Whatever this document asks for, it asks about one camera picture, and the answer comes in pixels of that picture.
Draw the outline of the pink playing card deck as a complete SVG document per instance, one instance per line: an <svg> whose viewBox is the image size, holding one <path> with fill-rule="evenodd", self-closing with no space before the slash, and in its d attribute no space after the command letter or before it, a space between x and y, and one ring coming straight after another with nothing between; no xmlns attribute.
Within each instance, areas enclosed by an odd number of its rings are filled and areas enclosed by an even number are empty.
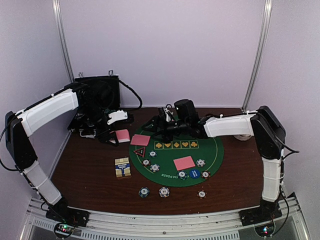
<svg viewBox="0 0 320 240"><path fill-rule="evenodd" d="M127 129L116 130L114 132L119 143L126 143L131 141L130 133Z"/></svg>

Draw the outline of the dealt card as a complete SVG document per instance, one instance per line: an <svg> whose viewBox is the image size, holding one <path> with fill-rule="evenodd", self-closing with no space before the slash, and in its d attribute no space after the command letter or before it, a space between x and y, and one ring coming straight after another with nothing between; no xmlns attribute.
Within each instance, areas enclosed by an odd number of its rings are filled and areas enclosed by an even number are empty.
<svg viewBox="0 0 320 240"><path fill-rule="evenodd" d="M135 134L131 138L131 145L135 146L147 146L150 142L151 137L149 135Z"/></svg>
<svg viewBox="0 0 320 240"><path fill-rule="evenodd" d="M173 163L177 171L195 167L195 162L191 156L174 159Z"/></svg>

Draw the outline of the red triangular dealer marker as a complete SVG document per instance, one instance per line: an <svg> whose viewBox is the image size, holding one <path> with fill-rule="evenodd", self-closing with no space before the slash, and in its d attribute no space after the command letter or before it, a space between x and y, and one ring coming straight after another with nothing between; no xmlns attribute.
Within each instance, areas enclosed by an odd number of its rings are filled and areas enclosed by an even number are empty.
<svg viewBox="0 0 320 240"><path fill-rule="evenodd" d="M144 158L145 157L145 153L146 153L146 147L141 147L139 149L135 149L133 150L133 153L139 157Z"/></svg>

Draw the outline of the blue round button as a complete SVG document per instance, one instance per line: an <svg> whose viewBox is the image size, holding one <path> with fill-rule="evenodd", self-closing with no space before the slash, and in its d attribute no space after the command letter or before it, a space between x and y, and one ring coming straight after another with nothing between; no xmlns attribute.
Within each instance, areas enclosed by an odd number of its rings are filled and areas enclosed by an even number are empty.
<svg viewBox="0 0 320 240"><path fill-rule="evenodd" d="M201 173L198 169L192 169L189 171L189 177L192 179L198 179L201 176Z"/></svg>

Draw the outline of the dark blue chip stack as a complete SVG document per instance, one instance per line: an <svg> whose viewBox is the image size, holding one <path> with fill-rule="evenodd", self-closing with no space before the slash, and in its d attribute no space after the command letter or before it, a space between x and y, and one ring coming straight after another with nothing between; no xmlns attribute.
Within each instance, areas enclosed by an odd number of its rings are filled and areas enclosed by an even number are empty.
<svg viewBox="0 0 320 240"><path fill-rule="evenodd" d="M142 187L138 194L141 198L146 198L150 194L150 189L148 187Z"/></svg>

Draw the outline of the blue white chip stack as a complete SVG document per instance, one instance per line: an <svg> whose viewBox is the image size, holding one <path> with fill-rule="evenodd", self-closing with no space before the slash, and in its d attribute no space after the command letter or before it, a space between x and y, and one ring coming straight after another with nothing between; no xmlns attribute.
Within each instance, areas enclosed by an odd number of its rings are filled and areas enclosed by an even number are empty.
<svg viewBox="0 0 320 240"><path fill-rule="evenodd" d="M167 198L170 195L170 189L168 187L161 187L158 191L161 198Z"/></svg>

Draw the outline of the brown chip stack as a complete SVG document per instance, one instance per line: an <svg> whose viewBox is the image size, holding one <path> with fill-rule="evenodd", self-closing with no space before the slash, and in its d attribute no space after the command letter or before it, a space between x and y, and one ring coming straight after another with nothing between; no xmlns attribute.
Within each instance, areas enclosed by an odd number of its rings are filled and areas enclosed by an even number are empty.
<svg viewBox="0 0 320 240"><path fill-rule="evenodd" d="M197 192L197 196L201 199L204 199L207 196L207 193L204 190L200 190Z"/></svg>

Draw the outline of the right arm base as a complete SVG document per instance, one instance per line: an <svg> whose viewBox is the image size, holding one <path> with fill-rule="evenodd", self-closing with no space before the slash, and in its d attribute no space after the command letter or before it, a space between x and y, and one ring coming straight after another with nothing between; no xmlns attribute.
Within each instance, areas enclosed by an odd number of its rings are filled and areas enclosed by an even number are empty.
<svg viewBox="0 0 320 240"><path fill-rule="evenodd" d="M239 217L243 227L254 226L255 233L262 238L271 237L276 231L275 219L282 216L282 211L271 211L262 207L241 210Z"/></svg>

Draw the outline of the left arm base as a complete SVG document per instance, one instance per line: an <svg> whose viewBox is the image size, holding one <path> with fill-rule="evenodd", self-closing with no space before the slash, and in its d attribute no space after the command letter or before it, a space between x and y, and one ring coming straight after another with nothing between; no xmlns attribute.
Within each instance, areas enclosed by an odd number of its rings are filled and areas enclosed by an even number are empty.
<svg viewBox="0 0 320 240"><path fill-rule="evenodd" d="M62 216L52 209L49 209L45 214L47 219L56 221L53 233L61 239L70 237L78 227L86 227L90 217L90 213L85 210L68 208L67 211L66 216Z"/></svg>

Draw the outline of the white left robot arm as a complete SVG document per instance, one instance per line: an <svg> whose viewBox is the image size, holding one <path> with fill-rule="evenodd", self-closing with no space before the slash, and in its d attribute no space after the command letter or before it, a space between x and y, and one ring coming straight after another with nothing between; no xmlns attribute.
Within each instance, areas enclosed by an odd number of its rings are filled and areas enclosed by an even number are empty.
<svg viewBox="0 0 320 240"><path fill-rule="evenodd" d="M104 82L73 82L43 100L17 113L10 111L5 116L6 148L15 162L16 170L31 182L49 205L53 206L51 211L61 222L69 221L72 211L61 203L62 194L41 168L29 138L59 116L79 109L94 125L95 136L99 141L107 142L110 139L112 124L127 119L128 114L123 110L106 113L103 104L106 95Z"/></svg>

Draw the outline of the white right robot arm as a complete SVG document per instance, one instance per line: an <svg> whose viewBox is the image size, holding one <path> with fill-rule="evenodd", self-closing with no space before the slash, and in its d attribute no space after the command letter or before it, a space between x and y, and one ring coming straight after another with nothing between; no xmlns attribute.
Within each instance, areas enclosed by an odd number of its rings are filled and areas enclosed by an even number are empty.
<svg viewBox="0 0 320 240"><path fill-rule="evenodd" d="M286 131L267 106L234 115L207 114L200 117L192 106L176 105L177 117L170 110L160 108L142 125L152 137L169 143L175 136L186 134L196 139L234 137L246 142L255 141L263 166L263 187L256 216L268 220L275 212L284 177L284 148Z"/></svg>

